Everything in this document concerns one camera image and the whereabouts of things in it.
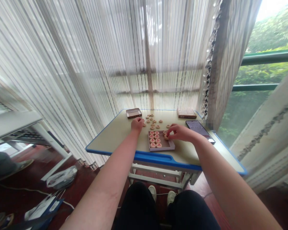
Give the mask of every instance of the white desk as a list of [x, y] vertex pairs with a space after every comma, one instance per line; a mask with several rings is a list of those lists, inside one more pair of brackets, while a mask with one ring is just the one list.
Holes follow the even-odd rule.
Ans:
[[15, 132], [23, 129], [34, 130], [46, 140], [50, 146], [58, 151], [63, 159], [57, 163], [41, 180], [45, 181], [51, 176], [70, 156], [71, 153], [67, 153], [44, 129], [44, 127], [38, 123], [42, 120], [42, 117], [35, 111], [0, 111], [0, 143], [8, 142], [13, 146], [13, 140], [15, 137], [11, 136]]
[[[145, 119], [147, 114], [154, 114], [155, 120], [163, 120], [163, 123], [157, 122], [160, 125], [160, 130], [167, 130], [166, 125], [177, 123], [180, 125], [186, 125], [185, 122], [190, 119], [178, 118], [176, 111], [168, 110], [141, 110], [143, 118]], [[122, 110], [103, 130], [102, 132], [86, 147], [86, 151], [90, 153], [111, 155], [113, 151], [119, 146], [119, 144], [126, 138], [130, 133], [132, 119], [128, 119], [126, 116], [126, 110]], [[133, 164], [133, 169], [153, 171], [156, 173], [161, 173], [164, 175], [173, 175], [178, 178], [178, 181], [182, 184], [171, 184], [164, 183], [157, 179], [152, 181], [152, 178], [140, 178], [139, 175], [129, 174], [130, 178], [137, 180], [146, 180], [155, 183], [161, 183], [163, 185], [168, 185], [176, 188], [184, 188], [185, 181], [183, 181], [182, 173], [179, 175], [173, 170], [178, 170], [187, 173], [187, 181], [191, 180], [191, 184], [194, 184], [198, 178], [200, 172], [202, 171], [197, 153], [194, 146], [189, 142], [184, 142], [180, 140], [174, 140], [175, 150], [169, 151], [156, 151], [150, 152], [148, 145], [147, 133], [150, 131], [151, 123], [148, 123], [146, 127], [143, 127], [142, 132], [139, 136], [137, 150], [135, 153], [134, 163], [145, 164], [149, 166], [165, 168], [163, 169], [152, 169], [147, 168], [148, 166]], [[233, 154], [227, 149], [227, 147], [222, 143], [222, 141], [207, 127], [206, 130], [210, 136], [215, 140], [214, 147], [220, 152], [220, 154], [229, 162], [229, 164], [240, 174], [246, 174], [245, 168], [240, 164], [240, 162], [235, 158]]]

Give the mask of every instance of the hand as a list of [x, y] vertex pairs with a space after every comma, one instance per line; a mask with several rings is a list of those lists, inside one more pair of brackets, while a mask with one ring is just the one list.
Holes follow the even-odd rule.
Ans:
[[172, 124], [169, 130], [167, 131], [167, 134], [169, 139], [177, 139], [187, 142], [192, 142], [194, 140], [194, 136], [196, 135], [196, 132], [193, 130], [182, 126], [178, 124]]
[[131, 122], [131, 131], [135, 131], [140, 134], [143, 128], [144, 119], [137, 117]]

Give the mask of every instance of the shoe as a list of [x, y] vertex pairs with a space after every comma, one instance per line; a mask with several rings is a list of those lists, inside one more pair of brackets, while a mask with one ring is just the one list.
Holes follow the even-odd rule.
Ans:
[[156, 188], [153, 185], [151, 185], [148, 187], [148, 189], [149, 189], [151, 195], [153, 196], [154, 201], [156, 202], [156, 200], [157, 200]]
[[170, 191], [167, 195], [167, 206], [169, 206], [170, 203], [173, 203], [175, 200], [176, 193], [174, 191]]

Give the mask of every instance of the green foliage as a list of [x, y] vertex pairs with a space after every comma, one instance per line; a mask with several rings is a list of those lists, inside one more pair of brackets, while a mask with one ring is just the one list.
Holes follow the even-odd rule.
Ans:
[[256, 22], [247, 53], [276, 49], [288, 44], [288, 7], [277, 15]]
[[[247, 52], [288, 50], [288, 8], [255, 24]], [[234, 85], [280, 83], [288, 62], [241, 66]], [[218, 136], [230, 147], [272, 91], [232, 92]]]

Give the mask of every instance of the person's leg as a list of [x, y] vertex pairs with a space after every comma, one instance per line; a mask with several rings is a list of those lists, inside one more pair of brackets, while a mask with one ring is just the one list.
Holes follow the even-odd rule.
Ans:
[[115, 229], [160, 229], [156, 203], [143, 183], [136, 182], [127, 190]]
[[168, 206], [172, 229], [220, 229], [204, 199], [192, 190], [183, 191]]

